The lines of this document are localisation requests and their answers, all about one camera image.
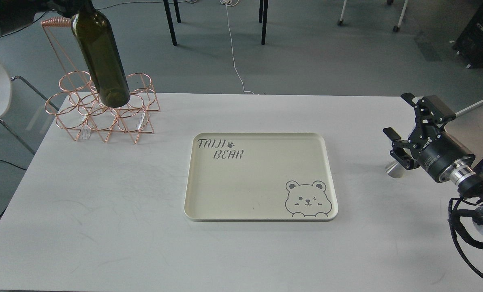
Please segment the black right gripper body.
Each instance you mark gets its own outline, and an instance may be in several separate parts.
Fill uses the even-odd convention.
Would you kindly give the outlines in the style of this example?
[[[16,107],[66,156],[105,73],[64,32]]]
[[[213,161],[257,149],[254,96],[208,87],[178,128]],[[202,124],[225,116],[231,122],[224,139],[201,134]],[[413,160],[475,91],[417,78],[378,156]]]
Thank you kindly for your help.
[[[446,132],[436,138],[429,137],[419,148],[412,150],[412,156],[437,183],[451,181],[460,184],[475,174],[471,165],[476,155]]]

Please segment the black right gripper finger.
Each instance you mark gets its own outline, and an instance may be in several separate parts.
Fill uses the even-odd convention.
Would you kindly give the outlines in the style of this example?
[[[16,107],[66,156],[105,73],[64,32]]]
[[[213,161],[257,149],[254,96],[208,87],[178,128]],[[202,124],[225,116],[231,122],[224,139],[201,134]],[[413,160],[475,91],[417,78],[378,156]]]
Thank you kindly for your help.
[[[411,140],[402,140],[400,135],[391,127],[383,129],[383,133],[391,140],[390,155],[406,170],[419,168],[416,157],[409,155],[406,150],[417,150],[418,144]]]
[[[415,111],[415,127],[408,140],[436,139],[445,131],[444,126],[456,119],[456,113],[436,95],[418,99],[412,93],[404,93],[401,98]]]

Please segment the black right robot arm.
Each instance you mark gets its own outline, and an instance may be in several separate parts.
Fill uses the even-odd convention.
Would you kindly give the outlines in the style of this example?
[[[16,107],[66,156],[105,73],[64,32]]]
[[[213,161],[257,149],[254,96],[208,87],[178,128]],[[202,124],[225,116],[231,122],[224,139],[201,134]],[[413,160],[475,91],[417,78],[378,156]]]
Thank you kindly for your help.
[[[460,237],[468,245],[483,250],[483,158],[473,166],[475,155],[461,142],[447,133],[445,125],[456,119],[456,113],[437,96],[416,98],[404,93],[401,98],[415,113],[415,126],[408,139],[391,127],[383,133],[391,140],[392,166],[405,170],[423,168],[436,182],[451,181],[459,196],[448,204],[448,222],[451,238],[464,262],[483,279],[464,254]]]

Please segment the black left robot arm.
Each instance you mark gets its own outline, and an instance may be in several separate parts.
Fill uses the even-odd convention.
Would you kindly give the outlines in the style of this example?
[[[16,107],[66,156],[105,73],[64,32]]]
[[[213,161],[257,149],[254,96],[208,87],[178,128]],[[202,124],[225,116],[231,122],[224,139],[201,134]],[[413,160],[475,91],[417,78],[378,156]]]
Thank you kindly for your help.
[[[16,32],[34,21],[36,13],[55,11],[71,18],[87,0],[0,0],[0,36]]]

